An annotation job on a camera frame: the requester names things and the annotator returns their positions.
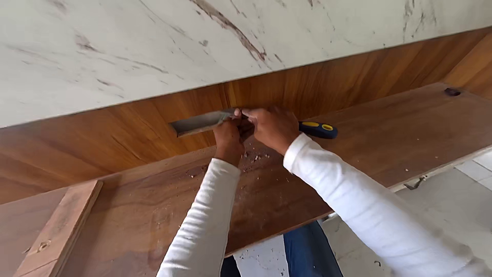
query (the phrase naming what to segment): white long-sleeve shirt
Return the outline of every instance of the white long-sleeve shirt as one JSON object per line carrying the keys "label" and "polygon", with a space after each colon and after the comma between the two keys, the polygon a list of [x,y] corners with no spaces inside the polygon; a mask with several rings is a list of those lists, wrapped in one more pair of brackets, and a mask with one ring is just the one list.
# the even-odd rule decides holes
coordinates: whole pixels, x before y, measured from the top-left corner
{"label": "white long-sleeve shirt", "polygon": [[[313,187],[394,276],[492,277],[470,247],[308,136],[292,142],[283,165]],[[235,166],[212,159],[157,277],[220,275],[239,175]]]}

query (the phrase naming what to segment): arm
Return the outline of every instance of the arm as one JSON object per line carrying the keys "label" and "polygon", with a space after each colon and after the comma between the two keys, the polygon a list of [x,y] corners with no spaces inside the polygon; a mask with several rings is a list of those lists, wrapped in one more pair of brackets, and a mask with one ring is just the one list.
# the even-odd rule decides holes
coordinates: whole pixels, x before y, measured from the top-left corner
{"label": "arm", "polygon": [[288,111],[243,110],[255,137],[284,155],[287,170],[313,187],[398,276],[492,276],[484,261],[402,199],[299,134]]}
{"label": "arm", "polygon": [[244,146],[239,122],[214,129],[217,151],[162,261],[157,277],[219,276]]}

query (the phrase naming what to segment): wood grain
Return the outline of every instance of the wood grain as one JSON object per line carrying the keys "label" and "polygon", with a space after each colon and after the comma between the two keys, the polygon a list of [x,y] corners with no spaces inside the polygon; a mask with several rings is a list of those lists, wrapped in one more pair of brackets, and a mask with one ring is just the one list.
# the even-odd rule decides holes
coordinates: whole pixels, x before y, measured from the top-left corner
{"label": "wood grain", "polygon": [[[492,102],[469,93],[450,97],[446,87],[434,84],[315,117],[339,130],[335,140],[316,141],[386,187],[492,145]],[[246,147],[227,253],[331,211],[282,167],[281,156],[253,139]],[[214,151],[212,146],[104,178],[62,276],[154,276]]]}
{"label": "wood grain", "polygon": [[485,36],[444,80],[492,99],[492,34]]}
{"label": "wood grain", "polygon": [[12,277],[68,188],[0,205],[0,277]]}
{"label": "wood grain", "polygon": [[491,34],[474,30],[0,129],[0,203],[214,145],[211,132],[176,138],[168,125],[205,112],[277,104],[306,119],[446,76],[487,93],[490,67],[475,60],[490,57]]}
{"label": "wood grain", "polygon": [[67,189],[14,277],[59,276],[101,187],[95,180]]}

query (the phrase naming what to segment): chisel handle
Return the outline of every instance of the chisel handle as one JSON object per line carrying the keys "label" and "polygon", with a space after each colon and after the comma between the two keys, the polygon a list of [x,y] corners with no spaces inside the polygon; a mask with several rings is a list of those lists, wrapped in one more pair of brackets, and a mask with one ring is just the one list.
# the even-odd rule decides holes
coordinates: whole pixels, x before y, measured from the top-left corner
{"label": "chisel handle", "polygon": [[299,131],[321,139],[334,139],[338,130],[330,124],[314,121],[299,121]]}

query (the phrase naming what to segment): jeans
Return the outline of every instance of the jeans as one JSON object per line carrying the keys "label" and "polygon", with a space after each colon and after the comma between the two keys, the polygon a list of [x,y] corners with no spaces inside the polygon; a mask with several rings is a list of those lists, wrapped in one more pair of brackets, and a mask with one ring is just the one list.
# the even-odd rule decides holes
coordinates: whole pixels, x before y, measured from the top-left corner
{"label": "jeans", "polygon": [[[343,277],[318,222],[284,234],[283,242],[290,277]],[[224,259],[220,277],[241,277],[233,256]]]}

